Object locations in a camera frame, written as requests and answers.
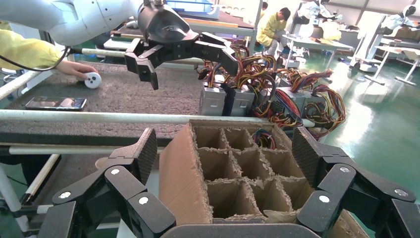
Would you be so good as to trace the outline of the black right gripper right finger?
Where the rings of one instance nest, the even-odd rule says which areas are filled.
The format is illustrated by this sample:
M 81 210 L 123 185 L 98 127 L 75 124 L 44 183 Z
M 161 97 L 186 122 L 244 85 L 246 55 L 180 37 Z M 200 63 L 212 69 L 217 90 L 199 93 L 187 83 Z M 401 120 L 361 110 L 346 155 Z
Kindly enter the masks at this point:
M 292 155 L 314 189 L 297 216 L 300 225 L 326 238 L 346 210 L 377 238 L 419 237 L 420 206 L 409 189 L 363 169 L 341 148 L 316 141 L 304 127 L 294 130 Z

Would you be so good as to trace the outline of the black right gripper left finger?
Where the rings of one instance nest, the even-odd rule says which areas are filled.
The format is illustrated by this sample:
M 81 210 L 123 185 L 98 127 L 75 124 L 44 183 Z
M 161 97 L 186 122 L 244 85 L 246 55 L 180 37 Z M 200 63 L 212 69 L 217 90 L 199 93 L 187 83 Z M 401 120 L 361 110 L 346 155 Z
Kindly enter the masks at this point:
M 86 238 L 115 212 L 136 237 L 161 237 L 176 219 L 146 188 L 156 158 L 156 132 L 147 128 L 135 144 L 115 149 L 99 170 L 58 191 L 38 237 Z

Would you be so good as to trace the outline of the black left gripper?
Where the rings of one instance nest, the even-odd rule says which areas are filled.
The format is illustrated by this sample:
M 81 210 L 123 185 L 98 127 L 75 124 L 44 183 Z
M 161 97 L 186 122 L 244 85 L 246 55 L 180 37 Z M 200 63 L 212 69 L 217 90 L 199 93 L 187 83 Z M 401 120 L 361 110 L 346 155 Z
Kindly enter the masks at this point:
M 164 61 L 188 59 L 192 56 L 220 63 L 231 75 L 238 72 L 238 61 L 230 42 L 203 32 L 197 38 L 190 25 L 166 4 L 144 3 L 138 13 L 138 27 L 146 42 L 134 39 L 124 57 L 129 72 L 149 82 L 158 90 L 156 68 Z

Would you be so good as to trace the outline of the operator hand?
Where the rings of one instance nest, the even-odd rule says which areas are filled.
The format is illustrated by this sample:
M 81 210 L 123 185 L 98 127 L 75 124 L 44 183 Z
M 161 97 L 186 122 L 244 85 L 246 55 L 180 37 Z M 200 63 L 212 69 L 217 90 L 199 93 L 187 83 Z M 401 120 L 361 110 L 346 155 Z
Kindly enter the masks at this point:
M 86 73 L 98 73 L 98 71 L 92 66 L 67 60 L 61 61 L 55 68 L 66 75 L 76 76 L 79 81 L 88 79 L 85 75 Z

